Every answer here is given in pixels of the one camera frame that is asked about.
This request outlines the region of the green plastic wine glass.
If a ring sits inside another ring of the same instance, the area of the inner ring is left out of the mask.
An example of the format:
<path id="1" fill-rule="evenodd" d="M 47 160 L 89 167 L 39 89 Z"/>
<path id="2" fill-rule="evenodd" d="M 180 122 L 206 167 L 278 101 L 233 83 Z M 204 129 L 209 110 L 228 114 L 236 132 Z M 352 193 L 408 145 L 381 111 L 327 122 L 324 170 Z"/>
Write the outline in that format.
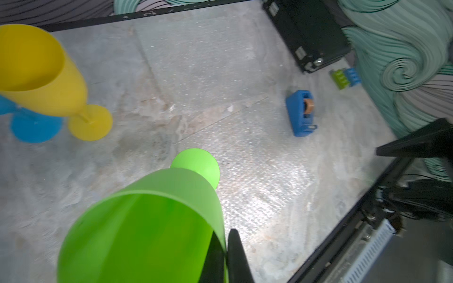
<path id="1" fill-rule="evenodd" d="M 104 198 L 72 225 L 60 249 L 60 283 L 224 281 L 224 217 L 216 159 L 180 152 L 171 167 Z"/>

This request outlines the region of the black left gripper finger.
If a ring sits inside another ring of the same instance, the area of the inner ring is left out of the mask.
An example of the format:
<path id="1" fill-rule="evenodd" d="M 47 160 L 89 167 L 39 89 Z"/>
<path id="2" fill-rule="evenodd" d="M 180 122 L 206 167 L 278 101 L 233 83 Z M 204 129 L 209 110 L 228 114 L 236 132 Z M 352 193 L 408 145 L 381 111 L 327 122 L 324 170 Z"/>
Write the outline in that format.
<path id="1" fill-rule="evenodd" d="M 250 266 L 237 229 L 231 229 L 228 235 L 226 257 L 228 279 L 230 283 L 254 283 Z"/>

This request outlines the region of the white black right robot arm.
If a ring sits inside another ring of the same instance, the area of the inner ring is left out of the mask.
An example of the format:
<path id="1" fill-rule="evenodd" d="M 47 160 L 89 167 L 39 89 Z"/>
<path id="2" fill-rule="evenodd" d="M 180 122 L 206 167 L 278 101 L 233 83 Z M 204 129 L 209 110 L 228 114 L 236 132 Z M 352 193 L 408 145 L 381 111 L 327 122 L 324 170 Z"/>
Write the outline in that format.
<path id="1" fill-rule="evenodd" d="M 415 219 L 453 216 L 453 126 L 437 119 L 380 146 L 392 163 L 373 186 L 376 204 Z"/>

